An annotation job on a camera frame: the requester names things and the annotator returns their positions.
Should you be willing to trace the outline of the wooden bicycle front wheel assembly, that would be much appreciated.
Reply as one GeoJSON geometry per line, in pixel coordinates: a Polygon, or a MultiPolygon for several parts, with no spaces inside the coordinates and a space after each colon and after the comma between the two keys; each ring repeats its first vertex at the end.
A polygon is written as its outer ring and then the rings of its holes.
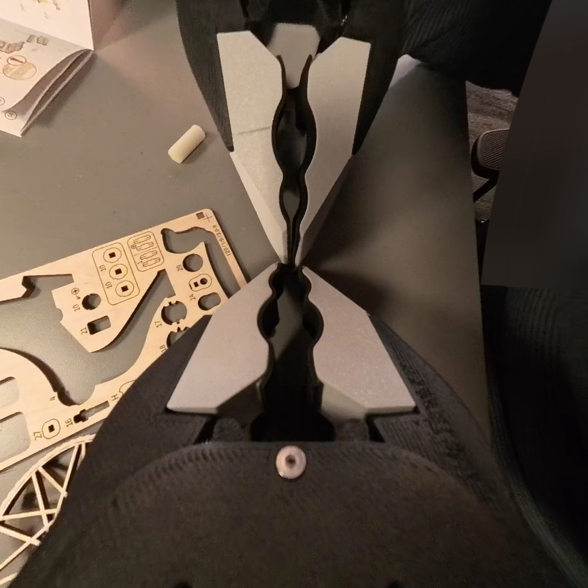
{"type": "Polygon", "coordinates": [[[37,547],[55,522],[95,434],[58,445],[39,458],[1,504],[1,567],[37,547]]]}

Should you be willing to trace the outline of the paper instruction booklet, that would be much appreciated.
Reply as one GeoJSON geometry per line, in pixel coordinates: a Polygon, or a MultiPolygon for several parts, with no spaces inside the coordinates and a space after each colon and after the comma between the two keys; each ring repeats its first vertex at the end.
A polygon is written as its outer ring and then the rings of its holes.
{"type": "Polygon", "coordinates": [[[23,136],[90,59],[93,1],[1,1],[1,131],[23,136]]]}

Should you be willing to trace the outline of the pale wax stick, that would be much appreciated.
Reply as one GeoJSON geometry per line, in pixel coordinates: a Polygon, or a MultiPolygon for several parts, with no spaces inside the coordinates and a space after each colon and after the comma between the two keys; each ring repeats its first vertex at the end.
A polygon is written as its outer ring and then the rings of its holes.
{"type": "Polygon", "coordinates": [[[205,140],[205,132],[199,125],[192,125],[168,149],[168,155],[173,162],[181,164],[205,140]]]}

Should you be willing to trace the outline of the person's striped grey sweater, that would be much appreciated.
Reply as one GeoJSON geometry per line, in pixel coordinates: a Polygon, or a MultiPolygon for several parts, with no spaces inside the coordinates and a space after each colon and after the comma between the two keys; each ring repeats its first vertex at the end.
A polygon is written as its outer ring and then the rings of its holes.
{"type": "Polygon", "coordinates": [[[587,290],[481,286],[495,447],[526,522],[587,587],[587,290]]]}

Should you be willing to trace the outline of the black office chair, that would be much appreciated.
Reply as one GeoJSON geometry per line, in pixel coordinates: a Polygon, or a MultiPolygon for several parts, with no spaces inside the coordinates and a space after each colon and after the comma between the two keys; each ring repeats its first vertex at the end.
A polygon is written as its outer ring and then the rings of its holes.
{"type": "Polygon", "coordinates": [[[472,172],[486,180],[474,191],[474,202],[496,187],[508,134],[509,128],[487,130],[474,141],[470,157],[472,172]]]}

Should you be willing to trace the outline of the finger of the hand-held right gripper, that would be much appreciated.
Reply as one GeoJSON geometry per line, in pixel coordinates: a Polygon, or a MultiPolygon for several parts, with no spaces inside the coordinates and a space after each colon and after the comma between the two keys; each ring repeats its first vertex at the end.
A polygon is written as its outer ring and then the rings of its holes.
{"type": "Polygon", "coordinates": [[[309,253],[346,178],[370,52],[369,42],[342,36],[305,69],[307,141],[295,219],[296,266],[309,253]]]}
{"type": "Polygon", "coordinates": [[[218,33],[217,45],[231,159],[271,246],[282,263],[289,263],[284,165],[277,144],[286,99],[283,62],[250,31],[218,33]]]}

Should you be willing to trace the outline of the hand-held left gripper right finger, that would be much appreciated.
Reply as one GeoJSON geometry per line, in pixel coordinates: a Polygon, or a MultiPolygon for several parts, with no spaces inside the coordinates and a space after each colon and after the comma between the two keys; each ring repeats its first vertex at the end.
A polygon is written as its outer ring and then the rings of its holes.
{"type": "Polygon", "coordinates": [[[329,420],[360,420],[414,411],[415,400],[367,312],[312,270],[302,273],[320,319],[312,363],[322,386],[321,412],[329,420]]]}

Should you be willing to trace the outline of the person's right forearm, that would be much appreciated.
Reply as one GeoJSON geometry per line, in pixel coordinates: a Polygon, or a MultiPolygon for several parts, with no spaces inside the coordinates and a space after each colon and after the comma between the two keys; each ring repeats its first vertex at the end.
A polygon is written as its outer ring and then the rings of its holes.
{"type": "Polygon", "coordinates": [[[403,1],[403,53],[518,95],[551,1],[403,1]]]}

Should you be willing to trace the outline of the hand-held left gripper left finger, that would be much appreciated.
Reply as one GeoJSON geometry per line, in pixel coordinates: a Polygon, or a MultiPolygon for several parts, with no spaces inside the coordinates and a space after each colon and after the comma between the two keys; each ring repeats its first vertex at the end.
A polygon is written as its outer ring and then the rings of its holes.
{"type": "Polygon", "coordinates": [[[176,413],[222,414],[250,392],[258,396],[274,360],[283,263],[273,263],[216,310],[166,407],[176,413]]]}

